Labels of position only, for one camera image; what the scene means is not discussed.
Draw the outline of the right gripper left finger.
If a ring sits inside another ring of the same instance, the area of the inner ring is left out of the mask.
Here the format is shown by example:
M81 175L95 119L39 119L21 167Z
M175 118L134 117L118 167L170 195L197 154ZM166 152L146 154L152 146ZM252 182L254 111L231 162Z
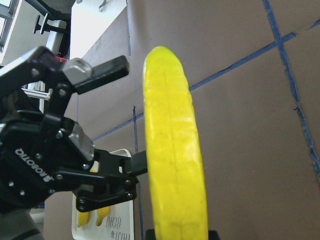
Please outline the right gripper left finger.
M145 240L156 240L156 233L154 229L147 229L145 232Z

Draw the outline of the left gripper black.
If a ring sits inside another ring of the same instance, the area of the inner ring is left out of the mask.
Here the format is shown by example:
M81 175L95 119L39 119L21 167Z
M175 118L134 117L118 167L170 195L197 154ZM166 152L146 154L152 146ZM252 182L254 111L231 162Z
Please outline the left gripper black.
M0 70L0 211L30 209L55 192L72 191L76 209L89 212L134 200L137 176L147 170L146 152L132 157L97 149L81 126L64 116L73 93L79 95L129 74L123 55L95 67L81 58L59 62L36 47ZM53 90L41 113L22 86L44 82ZM41 130L43 118L60 120ZM98 172L91 167L96 153Z

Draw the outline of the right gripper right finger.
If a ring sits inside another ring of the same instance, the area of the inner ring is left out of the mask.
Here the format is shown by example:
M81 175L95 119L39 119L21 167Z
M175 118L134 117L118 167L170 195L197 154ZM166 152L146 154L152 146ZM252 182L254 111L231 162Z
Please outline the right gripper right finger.
M221 238L216 230L209 230L208 240L221 240Z

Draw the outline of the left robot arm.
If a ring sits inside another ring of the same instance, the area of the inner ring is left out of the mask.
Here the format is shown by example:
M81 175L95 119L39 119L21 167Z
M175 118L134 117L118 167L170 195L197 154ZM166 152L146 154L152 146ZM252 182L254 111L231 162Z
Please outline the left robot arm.
M95 148L65 117L72 94L127 76L119 56L91 67L80 58L59 62L37 47L0 70L0 237L41 240L30 209L57 192L73 192L80 212L133 200L145 152L121 157Z

